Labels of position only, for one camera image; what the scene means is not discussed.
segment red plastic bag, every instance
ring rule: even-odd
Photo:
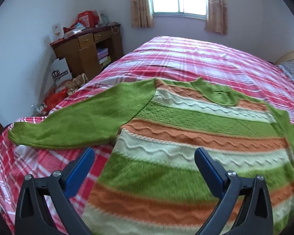
[[[52,110],[60,102],[62,102],[67,96],[67,91],[68,91],[68,88],[66,87],[59,93],[55,93],[55,92],[50,93],[45,99],[45,104],[47,105],[47,108],[45,108],[44,111],[49,113],[50,110]]]
[[[99,17],[93,15],[92,11],[84,11],[78,14],[77,18],[85,27],[95,27],[99,20]]]

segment sweater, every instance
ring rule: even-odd
[[[288,113],[201,78],[120,83],[40,124],[16,122],[9,138],[47,149],[115,143],[82,216],[94,234],[195,234],[218,201],[196,167],[199,146],[239,176],[264,175],[275,234],[294,214]]]

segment bedspread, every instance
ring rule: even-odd
[[[276,108],[287,110],[294,123],[294,84],[275,65],[251,54],[226,46],[178,37],[156,37],[133,52],[109,65],[72,96],[63,100],[51,112],[94,96],[120,82],[134,82],[159,77],[192,81],[203,77],[211,83],[228,85],[246,95],[263,99]],[[18,121],[40,123],[46,117],[21,118]],[[70,199],[76,211],[84,211],[88,195],[100,175],[112,145],[93,146],[95,163],[80,187]],[[81,149],[47,150],[15,146],[7,137],[0,136],[0,209],[14,231],[15,211],[20,188],[27,174],[34,177],[50,176],[74,160]],[[57,216],[51,199],[46,197],[50,213],[62,232],[65,229]]]

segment plaid blanket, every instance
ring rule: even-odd
[[[228,85],[246,95],[263,99],[278,109],[287,110],[291,122],[294,123],[294,83],[280,68],[251,54],[220,44],[165,36],[152,39],[109,65],[100,75],[63,100],[51,112],[94,96],[119,82],[134,82],[153,77],[179,81],[192,81],[203,77],[211,83]],[[45,118],[28,117],[18,121],[40,123]],[[96,152],[95,163],[77,195],[71,198],[72,205],[80,215],[113,146],[93,148]],[[0,210],[12,231],[24,176],[49,176],[53,171],[63,169],[80,152],[81,149],[54,151],[15,146],[8,139],[7,130],[2,133]],[[46,197],[46,201],[58,229],[65,232],[51,199]]]

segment curtain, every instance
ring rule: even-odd
[[[228,34],[228,8],[225,0],[208,0],[208,16],[205,30]]]
[[[153,27],[151,0],[131,0],[132,27]]]

